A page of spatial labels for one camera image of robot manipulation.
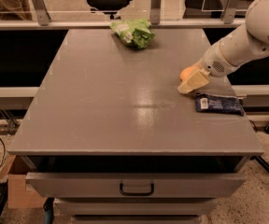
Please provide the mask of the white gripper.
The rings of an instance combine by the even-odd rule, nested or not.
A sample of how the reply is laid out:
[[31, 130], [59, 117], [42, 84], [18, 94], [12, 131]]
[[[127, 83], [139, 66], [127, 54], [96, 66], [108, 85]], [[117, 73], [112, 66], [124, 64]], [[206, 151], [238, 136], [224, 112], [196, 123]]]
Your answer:
[[226, 77], [238, 69], [228, 61], [223, 47], [224, 42], [218, 41], [205, 52], [202, 59], [194, 64], [197, 68], [194, 76], [184, 82], [180, 80], [177, 88], [180, 93], [187, 94], [205, 86], [209, 83], [209, 74], [212, 77]]

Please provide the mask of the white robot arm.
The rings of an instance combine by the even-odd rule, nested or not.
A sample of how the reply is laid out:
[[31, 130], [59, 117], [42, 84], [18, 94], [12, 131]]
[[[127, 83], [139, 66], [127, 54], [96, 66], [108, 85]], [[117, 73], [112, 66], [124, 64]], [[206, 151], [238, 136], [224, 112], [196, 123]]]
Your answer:
[[187, 94], [209, 83], [210, 77], [226, 77], [242, 65], [269, 57], [269, 0], [254, 0], [245, 23], [218, 40], [195, 64], [180, 74], [178, 91]]

